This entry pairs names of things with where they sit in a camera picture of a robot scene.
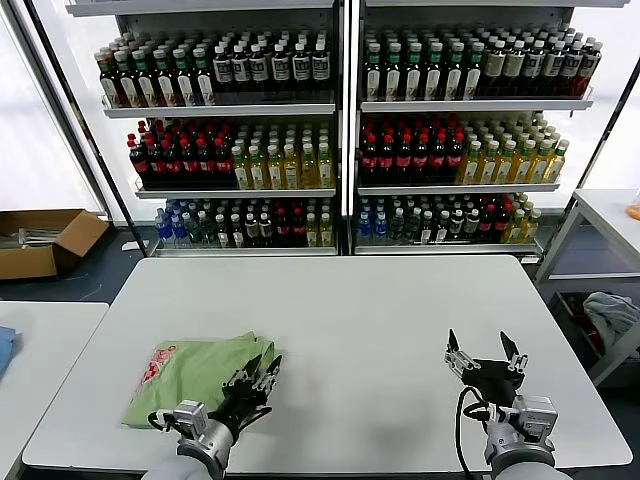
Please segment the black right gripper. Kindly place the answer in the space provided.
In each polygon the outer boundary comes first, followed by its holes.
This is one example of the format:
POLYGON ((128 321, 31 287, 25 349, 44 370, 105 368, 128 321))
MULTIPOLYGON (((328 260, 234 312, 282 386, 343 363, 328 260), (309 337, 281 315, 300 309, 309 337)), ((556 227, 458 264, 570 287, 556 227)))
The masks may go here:
POLYGON ((524 381, 523 371, 528 363, 528 355, 522 354, 504 331, 500 332, 500 340, 508 362, 474 360, 460 349, 455 332, 450 329, 444 361, 454 373, 462 373, 463 384, 476 388, 485 401, 498 406, 511 406, 524 381))

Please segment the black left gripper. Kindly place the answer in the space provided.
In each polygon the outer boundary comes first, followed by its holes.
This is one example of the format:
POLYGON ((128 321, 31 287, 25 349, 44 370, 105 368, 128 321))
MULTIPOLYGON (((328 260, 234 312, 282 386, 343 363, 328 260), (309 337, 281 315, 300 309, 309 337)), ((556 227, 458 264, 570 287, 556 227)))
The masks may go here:
POLYGON ((223 400, 209 413, 210 419, 226 426, 248 426, 271 412, 267 402, 280 371, 282 356, 276 356, 254 384, 261 361, 262 355, 258 354, 235 370, 223 384, 223 400))

